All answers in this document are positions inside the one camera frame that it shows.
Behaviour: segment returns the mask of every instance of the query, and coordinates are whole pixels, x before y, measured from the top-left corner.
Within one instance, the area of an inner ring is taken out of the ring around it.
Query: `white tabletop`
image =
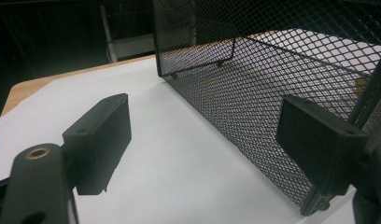
[[[0,180],[14,157],[61,134],[101,99],[129,94],[133,139],[80,223],[354,223],[352,193],[327,212],[297,207],[157,76],[155,59],[52,81],[0,119]]]

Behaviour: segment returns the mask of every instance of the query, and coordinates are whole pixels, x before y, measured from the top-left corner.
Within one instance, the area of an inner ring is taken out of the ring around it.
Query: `black wire mesh basket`
[[[381,143],[381,1],[154,0],[159,76],[309,216],[321,195],[275,140],[283,95]]]

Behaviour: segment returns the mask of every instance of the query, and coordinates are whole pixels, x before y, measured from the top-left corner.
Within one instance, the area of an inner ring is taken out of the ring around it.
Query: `metal mesh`
[[[160,76],[302,206],[312,185],[275,141],[282,96],[347,119],[381,58],[381,6],[155,0],[154,12]]]

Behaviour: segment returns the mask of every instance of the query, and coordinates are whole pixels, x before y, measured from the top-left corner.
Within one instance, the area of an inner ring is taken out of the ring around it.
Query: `mesh panel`
[[[381,58],[381,6],[331,0],[154,6],[160,76],[302,206],[312,185],[275,141],[282,96],[308,98],[347,119]]]

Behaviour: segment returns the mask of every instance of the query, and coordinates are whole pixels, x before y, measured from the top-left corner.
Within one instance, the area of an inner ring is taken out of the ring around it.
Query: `table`
[[[153,57],[63,77],[28,82],[35,93],[0,119],[0,179],[19,152],[41,143],[61,145],[61,133],[98,101],[128,93],[132,142],[107,193],[75,193],[81,223],[354,222],[351,194],[335,199],[327,212],[302,217],[236,146],[157,76]],[[12,94],[21,86],[28,89],[24,85],[13,88],[10,99],[21,99]]]

